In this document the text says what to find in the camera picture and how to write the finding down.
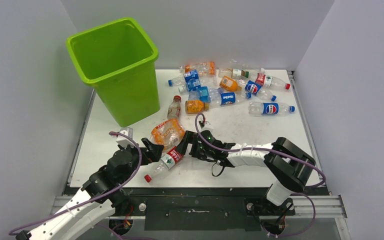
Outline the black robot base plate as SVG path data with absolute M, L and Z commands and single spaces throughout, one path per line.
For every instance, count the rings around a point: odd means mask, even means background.
M 139 223 L 146 231 L 259 231 L 260 220 L 283 224 L 296 214 L 293 200 L 280 206 L 266 199 L 266 187 L 127 188 L 108 226 L 120 235 Z

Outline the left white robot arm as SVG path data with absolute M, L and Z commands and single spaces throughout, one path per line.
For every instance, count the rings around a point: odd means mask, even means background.
M 126 136 L 128 144 L 118 146 L 105 165 L 93 173 L 76 194 L 55 214 L 33 224 L 12 230 L 17 240 L 75 240 L 101 220 L 129 210 L 129 198 L 121 191 L 138 172 L 140 166 L 157 162 L 164 146 L 142 138 L 140 147 Z

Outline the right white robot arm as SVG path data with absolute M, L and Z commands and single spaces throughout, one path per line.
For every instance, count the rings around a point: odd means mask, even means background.
M 176 151 L 225 168 L 241 166 L 268 168 L 276 178 L 263 199 L 263 209 L 276 214 L 294 193 L 301 193 L 316 169 L 315 160 L 285 137 L 266 145 L 222 142 L 209 130 L 187 131 Z

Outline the green plastic bin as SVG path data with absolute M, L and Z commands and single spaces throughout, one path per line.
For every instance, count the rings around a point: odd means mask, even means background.
M 66 48 L 82 82 L 94 89 L 121 127 L 160 110 L 159 50 L 139 23 L 120 18 L 76 33 Z

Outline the crushed orange label bottle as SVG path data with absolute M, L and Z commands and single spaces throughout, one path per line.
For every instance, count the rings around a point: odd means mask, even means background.
M 180 143 L 185 132 L 179 120 L 172 118 L 160 123 L 151 131 L 150 141 L 156 145 L 163 145 L 163 151 L 167 152 Z

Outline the red label clear bottle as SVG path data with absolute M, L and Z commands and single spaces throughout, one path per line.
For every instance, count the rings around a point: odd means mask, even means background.
M 145 181 L 150 184 L 153 181 L 166 177 L 170 170 L 178 164 L 183 157 L 184 155 L 178 152 L 175 146 L 172 147 L 168 152 L 161 156 L 157 162 L 157 166 L 144 176 Z

